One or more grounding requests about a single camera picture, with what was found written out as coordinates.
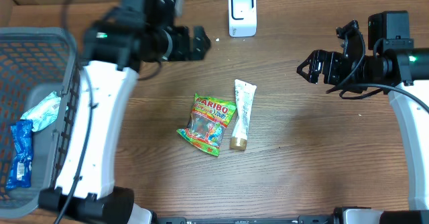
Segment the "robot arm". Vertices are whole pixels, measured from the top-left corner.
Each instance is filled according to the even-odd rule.
[[[372,15],[368,25],[373,56],[365,56],[359,25],[352,21],[336,30],[344,40],[342,54],[313,51],[297,73],[311,83],[317,83],[319,75],[324,74],[324,83],[335,85],[327,93],[342,90],[343,99],[364,99],[381,91],[389,95],[408,163],[410,210],[429,210],[429,49],[414,49],[406,11]],[[309,66],[308,73],[303,71],[305,66]],[[347,91],[362,93],[368,87],[380,90],[359,97],[343,96]],[[411,93],[421,102],[404,93]]]
[[[210,48],[204,29],[196,26],[190,49],[189,29],[174,26],[181,13],[182,0],[122,0],[121,7],[108,14],[113,22],[96,21],[85,33],[82,57],[88,64],[80,73],[68,153],[55,187],[41,191],[40,208],[65,210],[69,217],[89,223],[151,223],[152,212],[134,204],[133,191],[115,186],[115,152],[129,96],[137,81],[145,79],[139,79],[141,61],[161,67],[160,60],[202,60]],[[93,107],[88,106],[90,89]]]

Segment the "light blue package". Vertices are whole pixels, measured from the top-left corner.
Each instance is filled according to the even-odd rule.
[[[29,188],[32,186],[32,143],[33,121],[23,120],[11,126],[16,156],[13,158],[6,189],[13,190],[17,187]]]
[[[26,111],[21,120],[32,120],[33,132],[43,130],[57,119],[60,103],[61,97],[56,92],[51,92],[37,106]]]

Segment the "wood grain surface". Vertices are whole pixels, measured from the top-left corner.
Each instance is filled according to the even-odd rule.
[[[139,82],[123,122],[116,185],[159,216],[295,217],[335,206],[407,209],[402,139],[386,96],[345,101],[325,95],[296,67],[315,49],[340,50],[335,28],[352,19],[367,35],[367,18],[408,10],[416,47],[429,46],[429,0],[258,0],[258,31],[230,38],[227,1],[188,1],[178,24],[203,25],[212,49],[202,62],[169,62]],[[83,31],[114,3],[73,6],[70,29]],[[59,6],[21,6],[10,26],[59,26]],[[142,74],[155,69],[144,64]],[[197,150],[185,127],[194,93],[234,100],[234,80],[257,85],[245,152],[229,149],[235,118],[218,158]],[[49,223],[37,210],[10,223]]]

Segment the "white tube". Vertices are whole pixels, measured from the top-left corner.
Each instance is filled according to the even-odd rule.
[[[249,136],[250,112],[252,110],[253,97],[256,86],[235,80],[235,103],[237,105],[238,118],[235,124],[230,148],[245,150],[247,137]]]

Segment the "basket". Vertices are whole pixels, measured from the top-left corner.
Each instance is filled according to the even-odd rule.
[[[38,206],[39,192],[55,184],[68,149],[79,75],[74,40],[60,28],[0,28],[0,218],[18,218]],[[62,97],[55,123],[33,134],[32,187],[7,191],[15,147],[10,125],[52,91]]]

